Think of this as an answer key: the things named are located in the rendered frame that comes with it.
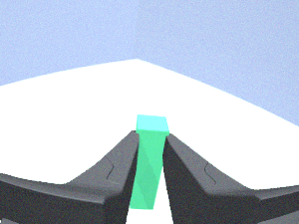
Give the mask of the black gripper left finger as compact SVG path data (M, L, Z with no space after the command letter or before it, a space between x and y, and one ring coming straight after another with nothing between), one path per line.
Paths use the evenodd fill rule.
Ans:
M126 224L141 135L123 136L96 164L68 183L0 172L0 221L19 224Z

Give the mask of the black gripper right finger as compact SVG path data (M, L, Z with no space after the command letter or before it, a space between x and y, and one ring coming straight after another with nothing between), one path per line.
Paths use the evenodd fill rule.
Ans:
M165 136L162 172L173 224L258 224L299 211L299 184L247 188L172 132Z

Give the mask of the green rectangular post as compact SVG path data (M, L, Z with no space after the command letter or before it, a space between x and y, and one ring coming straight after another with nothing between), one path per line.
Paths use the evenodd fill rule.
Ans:
M152 211L162 170L162 149L169 135L165 116L138 115L137 132L141 143L130 209Z

